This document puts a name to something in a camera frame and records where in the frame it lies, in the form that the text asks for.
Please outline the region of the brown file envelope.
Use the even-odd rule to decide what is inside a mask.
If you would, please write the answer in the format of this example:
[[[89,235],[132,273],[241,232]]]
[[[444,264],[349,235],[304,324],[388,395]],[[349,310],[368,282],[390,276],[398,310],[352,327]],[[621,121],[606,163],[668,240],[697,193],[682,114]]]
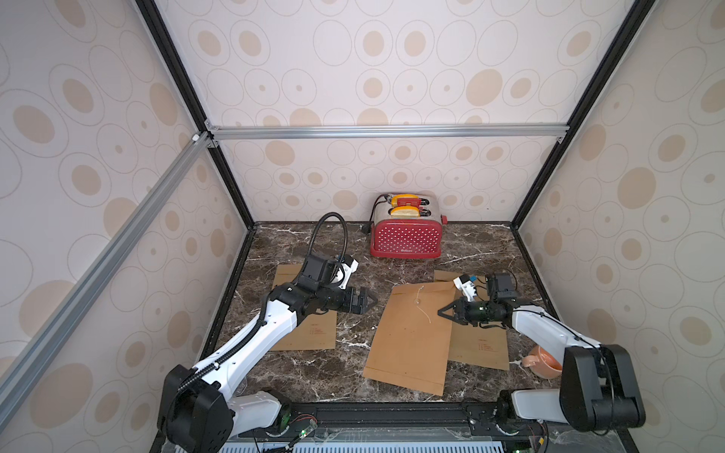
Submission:
[[[337,313],[314,314],[275,344],[272,351],[312,351],[335,349]]]
[[[453,322],[449,360],[508,371],[509,349],[506,331],[497,323],[479,328]]]
[[[442,396],[452,322],[437,312],[453,302],[450,281],[398,285],[383,311],[364,377]]]

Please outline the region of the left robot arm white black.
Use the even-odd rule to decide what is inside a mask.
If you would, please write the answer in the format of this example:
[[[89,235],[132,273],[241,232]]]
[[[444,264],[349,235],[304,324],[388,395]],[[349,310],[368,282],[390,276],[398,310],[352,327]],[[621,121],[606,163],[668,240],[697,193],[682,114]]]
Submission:
[[[228,439],[281,421],[281,397],[260,391],[235,396],[248,372],[306,318],[328,311],[364,314],[377,299],[349,286],[358,262],[309,255],[298,274],[261,299],[261,311],[210,356],[165,377],[158,429],[187,452],[217,452]]]

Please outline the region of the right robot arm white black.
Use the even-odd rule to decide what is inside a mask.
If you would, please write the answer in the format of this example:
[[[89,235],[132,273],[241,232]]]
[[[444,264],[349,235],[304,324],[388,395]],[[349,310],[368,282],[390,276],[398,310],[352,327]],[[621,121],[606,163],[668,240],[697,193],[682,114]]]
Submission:
[[[440,317],[461,326],[511,328],[562,367],[557,389],[500,392],[498,424],[553,422],[600,435],[644,426],[644,400],[624,347],[589,338],[532,304],[520,295],[517,280],[509,273],[484,279],[460,275],[453,284],[460,296],[438,310]]]

